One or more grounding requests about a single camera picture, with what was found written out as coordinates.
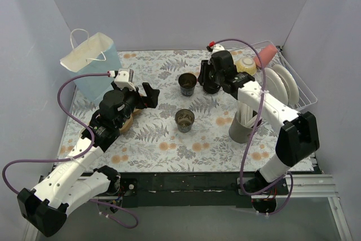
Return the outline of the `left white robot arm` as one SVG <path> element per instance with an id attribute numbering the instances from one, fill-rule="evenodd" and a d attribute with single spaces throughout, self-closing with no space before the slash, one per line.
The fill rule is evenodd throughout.
<path id="1" fill-rule="evenodd" d="M 128 88 L 106 92 L 69 153 L 68 161 L 58 164 L 54 170 L 31 190 L 22 189 L 18 195 L 21 214 L 44 236 L 56 234 L 67 217 L 93 197 L 105 193 L 116 195 L 121 187 L 121 175 L 109 166 L 95 169 L 84 181 L 79 177 L 121 135 L 120 129 L 135 109 L 156 108 L 160 91 L 150 84 L 142 84 L 146 94 Z"/>

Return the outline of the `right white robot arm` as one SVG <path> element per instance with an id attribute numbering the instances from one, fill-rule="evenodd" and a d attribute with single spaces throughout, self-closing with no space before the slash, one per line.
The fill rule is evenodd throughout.
<path id="1" fill-rule="evenodd" d="M 221 50 L 202 60 L 198 82 L 206 91 L 222 89 L 250 106 L 278 133 L 274 156 L 255 172 L 254 178 L 240 182 L 244 194 L 270 193 L 290 168 L 319 149 L 316 117 L 289 108 L 267 93 L 253 76 L 237 72 L 229 51 Z"/>

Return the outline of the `stack of black lids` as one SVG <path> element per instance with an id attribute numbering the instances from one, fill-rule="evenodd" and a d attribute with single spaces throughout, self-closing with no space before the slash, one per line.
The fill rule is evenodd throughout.
<path id="1" fill-rule="evenodd" d="M 219 92 L 221 87 L 213 81 L 204 81 L 202 88 L 208 94 L 216 94 L 217 92 Z"/>

